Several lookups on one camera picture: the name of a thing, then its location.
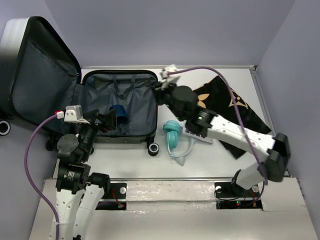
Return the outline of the teal cat-ear headphones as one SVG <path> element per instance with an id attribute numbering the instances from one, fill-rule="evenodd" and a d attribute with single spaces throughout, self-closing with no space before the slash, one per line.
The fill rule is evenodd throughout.
<path id="1" fill-rule="evenodd" d="M 165 145 L 167 148 L 168 155 L 175 159 L 175 161 L 180 165 L 184 166 L 186 162 L 187 155 L 189 155 L 193 149 L 195 140 L 190 137 L 188 141 L 188 148 L 184 153 L 173 154 L 172 149 L 175 149 L 178 145 L 179 134 L 182 131 L 182 125 L 175 120 L 168 120 L 162 127 L 165 132 Z"/>

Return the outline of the black towel with tan flowers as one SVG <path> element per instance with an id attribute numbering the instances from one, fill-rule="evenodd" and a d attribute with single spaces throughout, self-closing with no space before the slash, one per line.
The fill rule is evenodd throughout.
<path id="1" fill-rule="evenodd" d="M 210 82 L 194 89 L 193 92 L 198 95 L 199 106 L 214 111 L 235 124 L 238 123 L 233 100 L 227 85 L 220 76 L 216 76 Z M 261 134 L 269 134 L 271 129 L 245 102 L 245 100 L 234 90 L 232 90 L 232 95 L 235 99 L 244 127 Z"/>

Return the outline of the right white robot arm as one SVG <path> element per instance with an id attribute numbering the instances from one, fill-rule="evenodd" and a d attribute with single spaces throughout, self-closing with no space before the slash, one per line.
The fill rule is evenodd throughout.
<path id="1" fill-rule="evenodd" d="M 269 182 L 280 183 L 285 177 L 291 150 L 288 137 L 275 136 L 245 128 L 241 122 L 233 123 L 218 113 L 198 105 L 198 96 L 188 86 L 175 83 L 152 88 L 159 106 L 165 105 L 184 127 L 195 135 L 216 139 L 255 157 L 255 163 L 238 170 L 230 183 L 235 196 L 242 196 L 253 186 Z"/>

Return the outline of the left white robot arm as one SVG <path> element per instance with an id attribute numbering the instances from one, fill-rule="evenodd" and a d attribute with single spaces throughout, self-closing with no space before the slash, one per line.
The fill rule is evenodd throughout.
<path id="1" fill-rule="evenodd" d="M 85 239 L 98 201 L 110 194 L 109 175 L 91 173 L 86 162 L 93 153 L 98 132 L 116 129 L 116 115 L 116 109 L 106 114 L 100 114 L 98 109 L 83 113 L 80 105 L 67 106 L 57 113 L 58 119 L 79 124 L 80 129 L 63 135 L 57 142 L 59 164 L 51 240 Z"/>

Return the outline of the blue cylindrical cup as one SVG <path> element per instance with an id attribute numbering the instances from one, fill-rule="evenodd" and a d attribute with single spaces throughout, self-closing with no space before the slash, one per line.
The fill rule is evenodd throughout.
<path id="1" fill-rule="evenodd" d="M 109 110 L 116 109 L 116 121 L 117 125 L 126 125 L 128 123 L 128 115 L 126 113 L 125 108 L 120 104 L 112 105 Z"/>

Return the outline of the black open suitcase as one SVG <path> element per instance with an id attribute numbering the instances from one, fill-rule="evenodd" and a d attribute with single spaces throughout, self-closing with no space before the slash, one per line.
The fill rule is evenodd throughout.
<path id="1" fill-rule="evenodd" d="M 152 85 L 156 74 L 143 69 L 100 69 L 82 73 L 65 42 L 41 16 L 15 18 L 0 39 L 0 119 L 39 125 L 67 106 L 81 105 L 83 114 L 109 112 L 122 105 L 126 125 L 97 133 L 97 143 L 146 143 L 156 156 L 158 106 Z"/>

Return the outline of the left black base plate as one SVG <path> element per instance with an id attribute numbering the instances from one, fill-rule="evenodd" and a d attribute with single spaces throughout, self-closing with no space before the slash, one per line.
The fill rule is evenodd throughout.
<path id="1" fill-rule="evenodd" d="M 126 182 L 111 182 L 109 192 L 99 200 L 96 210 L 125 211 L 127 209 L 126 195 Z"/>

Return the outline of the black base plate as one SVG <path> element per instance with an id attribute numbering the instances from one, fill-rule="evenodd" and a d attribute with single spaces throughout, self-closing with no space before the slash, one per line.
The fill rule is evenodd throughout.
<path id="1" fill-rule="evenodd" d="M 111 182 L 109 192 L 99 200 L 96 210 L 125 211 L 127 209 L 126 195 L 126 182 Z"/>
<path id="2" fill-rule="evenodd" d="M 214 185 L 215 206 L 217 210 L 263 209 L 258 185 L 249 190 L 233 189 L 231 182 L 217 182 Z"/>

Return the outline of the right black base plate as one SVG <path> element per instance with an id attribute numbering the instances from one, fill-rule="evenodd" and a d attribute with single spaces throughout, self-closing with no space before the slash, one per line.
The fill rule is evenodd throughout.
<path id="1" fill-rule="evenodd" d="M 258 185 L 249 190 L 233 189 L 231 182 L 217 182 L 214 185 L 215 206 L 217 210 L 263 209 Z"/>

